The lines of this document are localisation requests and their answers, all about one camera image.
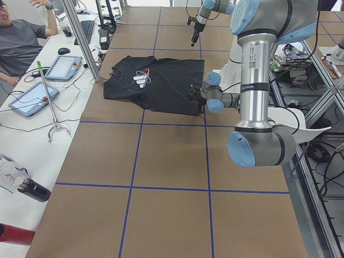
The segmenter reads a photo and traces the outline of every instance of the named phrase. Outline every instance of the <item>glasses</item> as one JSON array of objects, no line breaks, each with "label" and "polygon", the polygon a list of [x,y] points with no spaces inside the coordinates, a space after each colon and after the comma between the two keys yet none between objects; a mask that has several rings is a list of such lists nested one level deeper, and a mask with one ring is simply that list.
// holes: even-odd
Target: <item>glasses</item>
[{"label": "glasses", "polygon": [[0,11],[7,12],[7,6],[5,4],[0,6]]}]

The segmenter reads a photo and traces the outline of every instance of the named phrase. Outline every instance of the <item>blue joint cap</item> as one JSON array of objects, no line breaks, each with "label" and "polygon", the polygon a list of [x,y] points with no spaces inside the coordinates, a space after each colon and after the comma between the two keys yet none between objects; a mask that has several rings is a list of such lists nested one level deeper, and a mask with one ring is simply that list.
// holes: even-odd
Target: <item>blue joint cap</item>
[{"label": "blue joint cap", "polygon": [[225,14],[231,15],[233,13],[234,8],[235,8],[235,5],[233,3],[229,3],[229,5],[225,11]]},{"label": "blue joint cap", "polygon": [[209,10],[212,10],[215,7],[215,0],[205,0],[203,6]]},{"label": "blue joint cap", "polygon": [[206,75],[205,82],[210,85],[219,85],[221,82],[221,75],[212,71]]},{"label": "blue joint cap", "polygon": [[298,30],[295,30],[293,32],[290,32],[286,35],[283,35],[276,39],[275,43],[282,45],[282,44],[289,44],[294,42],[299,42],[305,39],[310,38],[313,36],[315,30],[317,27],[317,23],[309,24],[303,28],[299,28]]},{"label": "blue joint cap", "polygon": [[255,165],[255,157],[246,138],[239,132],[233,131],[228,136],[228,152],[233,162],[239,167],[252,168]]},{"label": "blue joint cap", "polygon": [[231,32],[234,35],[242,33],[256,14],[261,0],[241,0],[235,7],[231,19]]},{"label": "blue joint cap", "polygon": [[206,104],[208,106],[208,110],[212,113],[219,113],[224,109],[223,102],[215,98],[208,99]]}]

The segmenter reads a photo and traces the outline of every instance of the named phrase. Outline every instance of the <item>green handle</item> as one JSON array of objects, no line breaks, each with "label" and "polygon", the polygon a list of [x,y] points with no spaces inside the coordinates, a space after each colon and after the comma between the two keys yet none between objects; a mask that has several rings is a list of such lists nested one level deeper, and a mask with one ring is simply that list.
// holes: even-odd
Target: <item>green handle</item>
[{"label": "green handle", "polygon": [[40,62],[40,61],[37,61],[37,65],[38,65],[38,68],[39,68],[39,69],[42,69],[41,62]]}]

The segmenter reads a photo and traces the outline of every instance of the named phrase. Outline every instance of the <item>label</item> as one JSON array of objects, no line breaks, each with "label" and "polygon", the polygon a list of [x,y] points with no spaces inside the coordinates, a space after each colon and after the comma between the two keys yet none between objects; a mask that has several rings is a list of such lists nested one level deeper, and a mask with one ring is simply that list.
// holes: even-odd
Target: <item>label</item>
[{"label": "label", "polygon": [[242,68],[243,69],[260,69],[260,55],[261,55],[260,45],[250,46],[247,50],[242,53]]},{"label": "label", "polygon": [[17,177],[28,178],[26,168],[21,167],[10,157],[0,153],[0,187],[14,193],[17,187],[13,183]]}]

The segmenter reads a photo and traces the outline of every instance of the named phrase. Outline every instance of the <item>wristwatch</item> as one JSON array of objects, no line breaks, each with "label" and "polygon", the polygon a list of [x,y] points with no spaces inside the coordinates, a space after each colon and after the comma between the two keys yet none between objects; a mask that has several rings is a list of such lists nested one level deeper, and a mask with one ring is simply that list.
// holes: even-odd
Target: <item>wristwatch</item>
[{"label": "wristwatch", "polygon": [[51,6],[46,6],[45,7],[47,10],[54,10],[54,6],[53,5],[51,5]]}]

